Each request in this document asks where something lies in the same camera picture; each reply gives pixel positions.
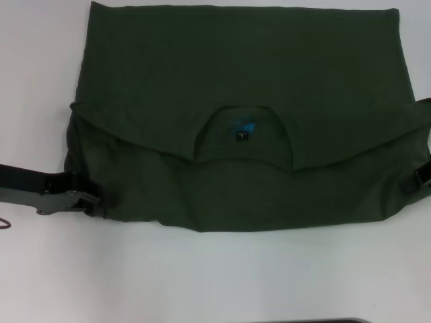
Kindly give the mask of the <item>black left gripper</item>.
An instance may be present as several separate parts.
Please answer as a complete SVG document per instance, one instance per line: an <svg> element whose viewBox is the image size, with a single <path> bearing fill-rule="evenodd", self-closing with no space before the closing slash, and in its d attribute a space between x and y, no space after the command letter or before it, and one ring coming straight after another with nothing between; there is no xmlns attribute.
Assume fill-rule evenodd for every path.
<svg viewBox="0 0 431 323"><path fill-rule="evenodd" d="M39 215L78 212L106 216L98 185L77 172L49 174L2 165L1 202L33 207Z"/></svg>

